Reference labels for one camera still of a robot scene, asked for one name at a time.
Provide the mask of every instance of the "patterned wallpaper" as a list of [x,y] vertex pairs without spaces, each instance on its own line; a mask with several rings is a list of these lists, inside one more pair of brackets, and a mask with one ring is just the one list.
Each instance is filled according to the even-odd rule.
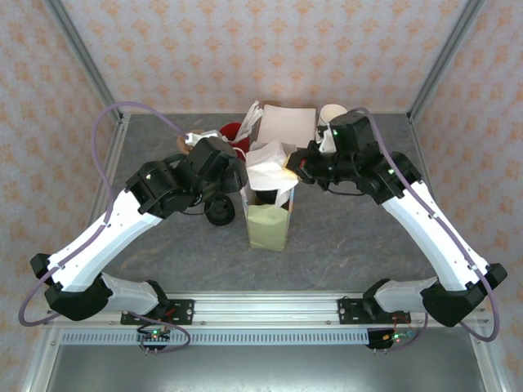
[[[91,125],[102,105],[42,0],[0,2],[0,390],[20,390],[38,328],[18,324],[29,260],[87,223],[97,184]],[[110,119],[101,133],[109,144]],[[45,309],[40,292],[29,316]]]
[[436,199],[509,277],[505,365],[523,390],[523,3],[489,0],[416,128]]
[[65,0],[116,100],[407,111],[466,0]]

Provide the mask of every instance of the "crumpled paper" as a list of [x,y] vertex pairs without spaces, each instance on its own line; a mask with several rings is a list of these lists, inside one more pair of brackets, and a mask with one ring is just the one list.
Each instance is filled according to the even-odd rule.
[[282,144],[274,140],[247,153],[247,175],[253,190],[278,190],[275,205],[287,202],[290,190],[298,183],[296,174],[284,168],[287,154]]

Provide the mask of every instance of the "gray floor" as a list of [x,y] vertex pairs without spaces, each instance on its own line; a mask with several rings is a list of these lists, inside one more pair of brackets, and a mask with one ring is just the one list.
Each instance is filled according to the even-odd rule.
[[[190,131],[220,129],[241,122],[244,116],[169,117]],[[377,120],[390,149],[406,154],[419,167],[407,118],[383,114]],[[133,115],[114,188],[120,191],[142,163],[176,153],[176,137],[155,116]],[[412,280],[433,275],[410,236],[370,197],[336,196],[313,185],[298,185],[285,252],[250,249],[239,194],[231,198],[237,214],[230,225],[213,226],[205,216],[173,215],[133,242],[105,271],[135,281],[157,280],[167,292],[363,291],[380,278]]]
[[84,345],[61,347],[56,364],[49,392],[485,391],[461,328],[430,329],[387,355],[362,345],[190,346],[159,356]]

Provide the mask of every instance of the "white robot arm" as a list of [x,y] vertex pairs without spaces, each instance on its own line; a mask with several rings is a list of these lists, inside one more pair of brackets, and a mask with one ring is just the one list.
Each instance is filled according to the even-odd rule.
[[[333,119],[329,128],[335,153],[322,154],[312,141],[306,149],[291,155],[287,169],[303,182],[316,183],[323,190],[329,190],[331,183],[354,182],[361,194],[371,196],[403,225],[437,275],[416,282],[380,280],[365,292],[364,312],[372,320],[397,311],[427,312],[439,323],[453,327],[485,298],[487,289],[482,280],[494,289],[507,277],[507,271],[500,264],[489,265],[472,250],[438,208],[418,170],[403,154],[392,153],[389,158],[411,188],[405,189],[404,182],[380,151],[367,116],[351,111]],[[433,213],[429,214],[421,203]],[[465,258],[441,223],[468,252],[472,262]]]
[[[114,201],[110,220],[101,216],[70,245],[53,255],[37,254],[31,266],[38,278],[58,270],[46,281],[51,309],[78,321],[105,311],[129,311],[160,319],[168,299],[155,281],[128,282],[101,271],[129,243],[173,212],[206,203],[205,215],[214,225],[235,217],[225,194],[245,186],[247,172],[236,152],[221,139],[202,139],[185,156],[147,162],[126,183]],[[86,249],[60,267],[59,263],[82,246],[104,225]]]

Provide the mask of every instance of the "metal plate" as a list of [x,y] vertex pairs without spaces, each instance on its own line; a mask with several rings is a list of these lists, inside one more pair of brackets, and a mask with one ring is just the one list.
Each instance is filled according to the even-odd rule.
[[405,312],[394,312],[394,313],[383,313],[372,319],[370,314],[367,313],[363,307],[363,299],[360,298],[342,298],[337,300],[337,314],[340,319],[340,324],[406,324],[401,318],[395,319],[395,314],[403,316],[409,323],[412,321],[409,313]]
[[[191,325],[194,315],[193,300],[169,300],[170,310],[174,311],[169,315],[168,323],[175,325]],[[146,325],[147,322],[141,318],[132,317],[130,314],[122,314],[120,319],[122,325]]]

